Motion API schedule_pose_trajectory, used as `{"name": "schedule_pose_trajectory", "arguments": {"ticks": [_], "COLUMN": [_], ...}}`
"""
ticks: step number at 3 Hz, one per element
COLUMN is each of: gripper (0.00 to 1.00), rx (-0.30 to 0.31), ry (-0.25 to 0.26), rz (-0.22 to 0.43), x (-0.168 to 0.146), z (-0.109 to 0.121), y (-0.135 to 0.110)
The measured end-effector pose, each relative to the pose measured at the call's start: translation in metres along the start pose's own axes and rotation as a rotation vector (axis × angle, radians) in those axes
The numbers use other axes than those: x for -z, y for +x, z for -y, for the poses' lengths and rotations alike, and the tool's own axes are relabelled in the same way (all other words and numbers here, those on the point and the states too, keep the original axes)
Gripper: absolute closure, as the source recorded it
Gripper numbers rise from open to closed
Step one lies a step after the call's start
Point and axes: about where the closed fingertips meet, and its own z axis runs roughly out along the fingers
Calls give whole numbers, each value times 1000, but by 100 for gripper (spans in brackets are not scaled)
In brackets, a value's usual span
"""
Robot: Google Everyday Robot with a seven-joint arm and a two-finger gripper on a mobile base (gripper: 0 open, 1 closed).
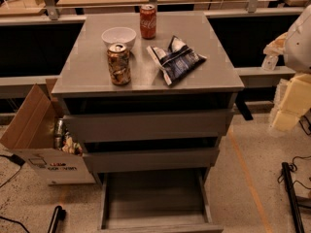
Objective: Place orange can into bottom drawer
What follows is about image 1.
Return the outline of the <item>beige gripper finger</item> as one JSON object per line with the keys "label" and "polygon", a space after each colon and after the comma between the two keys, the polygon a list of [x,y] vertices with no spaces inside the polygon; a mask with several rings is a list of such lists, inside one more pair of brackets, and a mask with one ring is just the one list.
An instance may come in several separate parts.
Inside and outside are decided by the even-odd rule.
{"label": "beige gripper finger", "polygon": [[266,55],[283,55],[287,36],[288,33],[283,33],[278,36],[275,40],[265,46],[263,53]]}
{"label": "beige gripper finger", "polygon": [[290,80],[281,79],[274,96],[269,126],[274,131],[291,131],[311,109],[311,75],[296,74]]}

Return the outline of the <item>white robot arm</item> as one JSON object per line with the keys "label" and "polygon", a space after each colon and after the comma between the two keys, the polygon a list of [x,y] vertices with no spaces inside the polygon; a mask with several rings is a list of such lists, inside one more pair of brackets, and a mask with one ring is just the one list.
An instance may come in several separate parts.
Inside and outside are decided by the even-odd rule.
{"label": "white robot arm", "polygon": [[275,69],[279,56],[295,75],[277,88],[270,127],[287,132],[292,130],[311,109],[311,5],[305,8],[289,30],[265,46],[261,68]]}

